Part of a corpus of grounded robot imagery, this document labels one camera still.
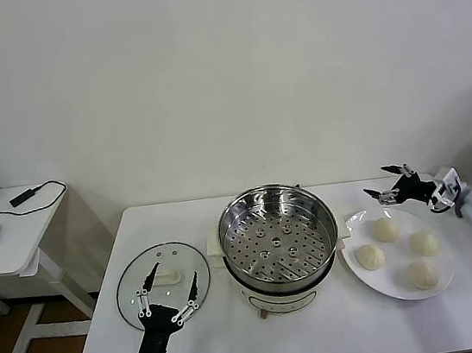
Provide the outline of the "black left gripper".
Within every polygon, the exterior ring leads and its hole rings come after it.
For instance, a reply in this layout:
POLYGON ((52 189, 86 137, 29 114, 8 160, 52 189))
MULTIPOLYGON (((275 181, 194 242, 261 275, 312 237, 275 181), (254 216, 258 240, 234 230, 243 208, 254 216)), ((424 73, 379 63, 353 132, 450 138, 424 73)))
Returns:
POLYGON ((163 305, 150 305, 148 293, 153 288, 154 279, 159 268, 156 262, 145 277, 140 290, 135 293, 138 302, 138 318, 145 328, 140 349, 137 353, 167 353, 169 338, 180 330, 195 311, 198 310, 198 273, 194 272, 187 302, 179 311, 163 305))

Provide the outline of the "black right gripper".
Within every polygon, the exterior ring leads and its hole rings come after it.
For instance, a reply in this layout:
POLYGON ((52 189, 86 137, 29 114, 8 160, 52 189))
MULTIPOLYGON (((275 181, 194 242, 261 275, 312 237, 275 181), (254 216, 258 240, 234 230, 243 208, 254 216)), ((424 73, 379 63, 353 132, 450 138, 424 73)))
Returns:
POLYGON ((410 199, 429 204, 437 187, 434 181, 421 180, 407 164, 387 165, 381 169, 385 172, 402 175, 392 190, 378 192, 372 189, 363 189, 366 194, 379 201, 381 205, 403 204, 410 199))

